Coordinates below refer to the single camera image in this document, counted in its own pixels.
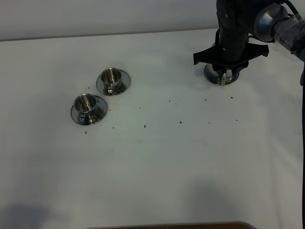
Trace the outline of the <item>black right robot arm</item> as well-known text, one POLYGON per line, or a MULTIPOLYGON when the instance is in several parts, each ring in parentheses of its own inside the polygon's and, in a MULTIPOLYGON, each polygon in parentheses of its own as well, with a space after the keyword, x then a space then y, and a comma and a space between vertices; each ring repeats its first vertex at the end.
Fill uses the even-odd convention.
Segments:
POLYGON ((268 43, 278 43, 305 60, 305 20, 288 0, 218 0, 219 28, 212 47, 193 54, 205 63, 206 78, 218 85, 237 80, 249 61, 268 56, 268 43))

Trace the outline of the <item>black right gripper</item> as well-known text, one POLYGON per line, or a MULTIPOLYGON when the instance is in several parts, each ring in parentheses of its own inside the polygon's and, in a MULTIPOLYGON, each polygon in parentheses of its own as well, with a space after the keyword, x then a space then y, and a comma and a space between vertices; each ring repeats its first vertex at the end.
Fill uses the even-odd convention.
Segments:
POLYGON ((208 63, 219 75, 225 74, 226 68, 231 68, 232 74, 248 67, 249 61, 259 56, 268 56, 267 45, 248 42, 248 33, 238 33, 235 30, 220 28, 216 32, 215 45, 193 54, 193 63, 208 63))

